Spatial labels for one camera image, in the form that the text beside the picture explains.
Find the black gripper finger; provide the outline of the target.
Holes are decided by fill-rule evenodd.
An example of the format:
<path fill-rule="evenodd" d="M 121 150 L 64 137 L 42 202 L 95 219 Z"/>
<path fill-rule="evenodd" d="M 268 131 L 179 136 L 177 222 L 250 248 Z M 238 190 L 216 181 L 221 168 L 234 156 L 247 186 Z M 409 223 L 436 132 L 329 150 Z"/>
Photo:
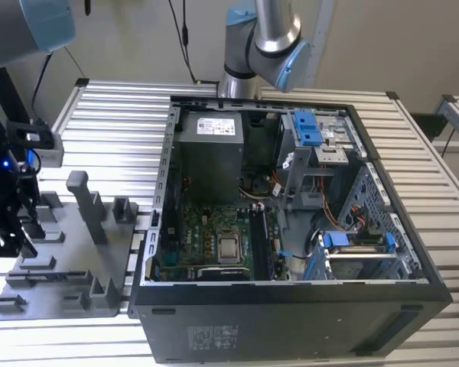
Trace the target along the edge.
<path fill-rule="evenodd" d="M 19 187 L 18 198 L 26 212 L 25 215 L 19 217 L 21 223 L 24 225 L 26 233 L 32 239 L 44 239 L 46 233 L 41 226 L 36 209 L 40 199 L 39 191 L 35 188 Z"/>
<path fill-rule="evenodd" d="M 18 209 L 0 206 L 0 258 L 36 258 L 37 250 L 23 229 Z"/>

